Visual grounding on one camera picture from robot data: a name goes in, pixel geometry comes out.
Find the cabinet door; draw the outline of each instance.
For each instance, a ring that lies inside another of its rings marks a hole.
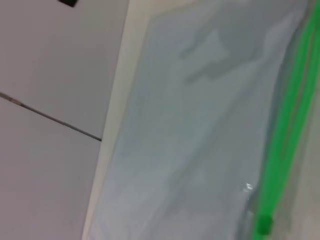
[[[79,240],[100,142],[0,98],[0,239]]]
[[[0,92],[100,138],[127,1],[1,1]]]

